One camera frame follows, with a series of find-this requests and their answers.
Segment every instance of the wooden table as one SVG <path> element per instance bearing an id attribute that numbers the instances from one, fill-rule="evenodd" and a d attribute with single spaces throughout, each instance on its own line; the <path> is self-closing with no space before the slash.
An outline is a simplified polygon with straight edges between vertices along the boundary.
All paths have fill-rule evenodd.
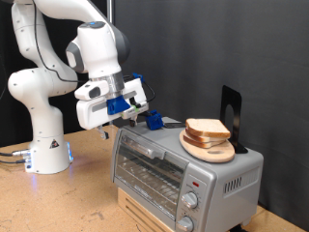
<path id="1" fill-rule="evenodd" d="M 28 174 L 23 164 L 1 163 L 0 232 L 144 232 L 118 206 L 117 188 L 109 175 L 117 127 L 104 130 L 110 135 L 106 141 L 95 130 L 66 134 L 74 162 L 61 173 Z M 0 152 L 26 149 L 27 145 L 1 148 Z M 261 207 L 244 228 L 250 232 L 304 231 Z"/>

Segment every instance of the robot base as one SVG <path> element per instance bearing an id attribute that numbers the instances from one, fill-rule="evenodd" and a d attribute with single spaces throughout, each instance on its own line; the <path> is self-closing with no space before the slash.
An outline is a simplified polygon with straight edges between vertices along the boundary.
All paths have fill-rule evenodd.
<path id="1" fill-rule="evenodd" d="M 55 137 L 36 137 L 29 144 L 31 162 L 25 163 L 26 172 L 53 174 L 67 169 L 72 162 L 70 144 L 61 134 Z"/>

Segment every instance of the toaster oven window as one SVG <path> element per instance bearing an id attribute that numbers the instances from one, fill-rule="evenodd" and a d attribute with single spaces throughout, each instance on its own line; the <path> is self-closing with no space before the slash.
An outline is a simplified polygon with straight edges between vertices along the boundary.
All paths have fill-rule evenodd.
<path id="1" fill-rule="evenodd" d="M 117 151 L 116 177 L 175 220 L 186 163 L 165 153 L 150 159 L 121 143 Z"/>

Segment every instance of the toaster oven door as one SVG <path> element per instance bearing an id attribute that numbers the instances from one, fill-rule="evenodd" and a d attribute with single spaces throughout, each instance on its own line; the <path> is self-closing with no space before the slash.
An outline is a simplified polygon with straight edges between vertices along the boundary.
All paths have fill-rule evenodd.
<path id="1" fill-rule="evenodd" d="M 116 152 L 115 176 L 175 220 L 183 174 L 187 162 L 169 152 L 164 156 L 151 141 L 124 131 Z"/>

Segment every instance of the black stand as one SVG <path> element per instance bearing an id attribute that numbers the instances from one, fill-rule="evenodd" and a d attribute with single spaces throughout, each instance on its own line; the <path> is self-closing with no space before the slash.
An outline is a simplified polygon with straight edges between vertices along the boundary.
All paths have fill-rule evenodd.
<path id="1" fill-rule="evenodd" d="M 220 110 L 220 120 L 225 125 L 225 112 L 226 107 L 231 105 L 234 111 L 233 120 L 233 132 L 229 139 L 235 148 L 236 154 L 248 153 L 240 143 L 239 143 L 239 127 L 240 127 L 240 110 L 241 110 L 241 95 L 239 92 L 223 85 L 222 87 L 222 99 L 221 99 L 221 110 Z"/>

